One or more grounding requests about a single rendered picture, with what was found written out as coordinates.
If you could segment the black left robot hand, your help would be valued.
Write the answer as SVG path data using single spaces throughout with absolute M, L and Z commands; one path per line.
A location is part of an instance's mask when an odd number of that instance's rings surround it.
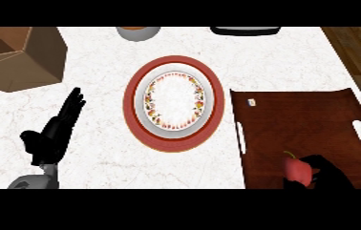
M 25 152 L 33 155 L 31 164 L 58 164 L 67 153 L 73 130 L 86 101 L 80 88 L 74 88 L 64 102 L 59 114 L 49 120 L 43 131 L 24 131 L 20 138 Z

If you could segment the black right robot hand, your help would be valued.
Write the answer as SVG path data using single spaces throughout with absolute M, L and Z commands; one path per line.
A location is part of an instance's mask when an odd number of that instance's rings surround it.
M 315 186 L 315 190 L 351 190 L 354 188 L 347 174 L 324 156 L 311 155 L 299 159 L 312 167 L 314 179 L 311 184 Z M 308 187 L 296 181 L 289 181 L 284 177 L 284 188 L 287 190 L 307 190 Z

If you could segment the grey round bowl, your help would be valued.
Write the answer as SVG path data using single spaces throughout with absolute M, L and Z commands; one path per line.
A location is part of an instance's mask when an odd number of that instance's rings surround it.
M 142 27 L 142 28 L 122 28 L 117 27 L 117 31 L 120 36 L 133 42 L 139 42 L 139 41 L 145 41 L 148 39 L 151 39 L 159 31 L 160 31 L 160 27 Z

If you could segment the brown cardboard box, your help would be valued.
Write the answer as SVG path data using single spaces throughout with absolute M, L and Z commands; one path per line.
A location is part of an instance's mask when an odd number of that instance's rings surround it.
M 67 51 L 57 27 L 0 27 L 0 91 L 61 83 Z

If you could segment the dark brown wooden tray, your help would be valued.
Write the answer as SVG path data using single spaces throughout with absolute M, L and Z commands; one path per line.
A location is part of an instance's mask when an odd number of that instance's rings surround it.
M 241 156 L 249 189 L 280 189 L 284 158 L 324 156 L 361 189 L 361 103 L 351 89 L 335 92 L 234 92 L 236 122 L 243 126 Z

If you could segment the red bell pepper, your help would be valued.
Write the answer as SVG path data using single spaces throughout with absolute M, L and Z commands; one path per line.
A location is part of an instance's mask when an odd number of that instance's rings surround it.
M 312 167 L 290 151 L 286 151 L 284 173 L 289 181 L 299 182 L 305 187 L 311 185 L 314 179 Z

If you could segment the red round placemat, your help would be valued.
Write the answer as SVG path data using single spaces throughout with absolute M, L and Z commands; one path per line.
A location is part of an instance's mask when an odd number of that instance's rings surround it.
M 123 98 L 123 114 L 135 138 L 157 151 L 194 149 L 213 135 L 225 112 L 225 92 L 210 68 L 170 55 L 136 71 Z

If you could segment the brown wooden cabinet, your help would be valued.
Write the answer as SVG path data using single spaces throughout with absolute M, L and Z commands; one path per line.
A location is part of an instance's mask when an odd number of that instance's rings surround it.
M 361 90 L 361 27 L 323 27 L 321 30 Z

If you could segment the white floral rimmed plate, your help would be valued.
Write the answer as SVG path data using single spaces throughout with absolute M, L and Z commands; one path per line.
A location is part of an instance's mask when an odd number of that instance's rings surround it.
M 204 126 L 215 106 L 210 80 L 191 65 L 169 63 L 141 78 L 135 89 L 135 117 L 162 138 L 184 138 Z

